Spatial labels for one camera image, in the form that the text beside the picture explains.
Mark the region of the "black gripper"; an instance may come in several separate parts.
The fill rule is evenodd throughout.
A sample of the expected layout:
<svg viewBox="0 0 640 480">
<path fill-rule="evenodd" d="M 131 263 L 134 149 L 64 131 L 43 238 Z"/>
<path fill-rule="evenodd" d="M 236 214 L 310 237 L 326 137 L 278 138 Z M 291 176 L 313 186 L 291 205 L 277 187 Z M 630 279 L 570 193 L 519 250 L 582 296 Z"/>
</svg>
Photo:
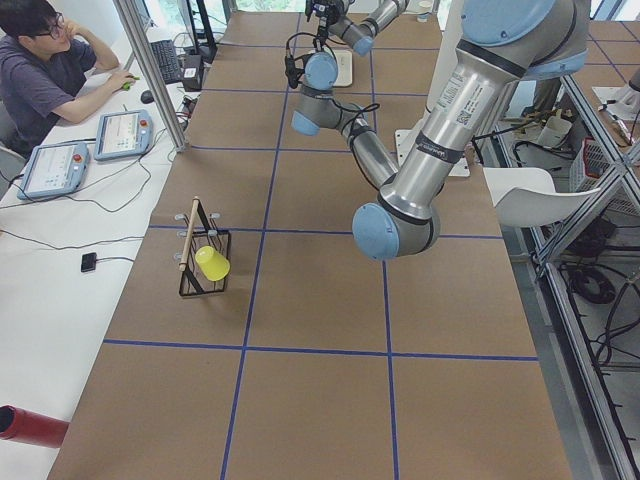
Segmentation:
<svg viewBox="0 0 640 480">
<path fill-rule="evenodd" d="M 330 34 L 330 22 L 328 20 L 337 20 L 342 16 L 342 1 L 307 0 L 304 13 L 307 20 L 309 20 L 312 15 L 315 15 L 319 18 L 317 38 L 319 42 L 319 49 L 322 50 Z"/>
<path fill-rule="evenodd" d="M 305 74 L 305 67 L 308 62 L 308 55 L 293 57 L 286 55 L 284 58 L 285 76 L 291 89 L 297 89 L 302 76 Z"/>
</svg>

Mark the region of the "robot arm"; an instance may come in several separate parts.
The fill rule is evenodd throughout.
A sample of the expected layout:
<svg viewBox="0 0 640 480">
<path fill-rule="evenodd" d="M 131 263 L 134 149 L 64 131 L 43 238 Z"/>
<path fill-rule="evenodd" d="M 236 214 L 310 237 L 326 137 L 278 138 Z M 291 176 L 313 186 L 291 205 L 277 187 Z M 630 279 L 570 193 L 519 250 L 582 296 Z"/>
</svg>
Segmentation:
<svg viewBox="0 0 640 480">
<path fill-rule="evenodd" d="M 353 1 L 343 0 L 308 0 L 305 4 L 305 16 L 318 18 L 317 37 L 324 46 L 331 37 L 342 40 L 360 56 L 371 51 L 374 39 L 402 15 L 409 2 L 405 0 L 383 1 L 362 22 L 356 23 L 348 17 Z"/>
<path fill-rule="evenodd" d="M 457 64 L 406 159 L 398 163 L 367 123 L 364 108 L 335 99 L 337 61 L 325 44 L 336 36 L 364 55 L 406 8 L 404 1 L 385 1 L 355 23 L 347 16 L 346 1 L 310 1 L 306 16 L 319 19 L 315 50 L 302 56 L 301 67 L 292 55 L 285 57 L 289 85 L 301 92 L 293 129 L 309 136 L 322 129 L 338 131 L 378 192 L 352 221 L 358 248 L 374 260 L 418 254 L 435 243 L 440 225 L 432 201 L 506 85 L 574 73 L 587 57 L 587 1 L 464 2 L 461 37 L 447 51 Z"/>
</svg>

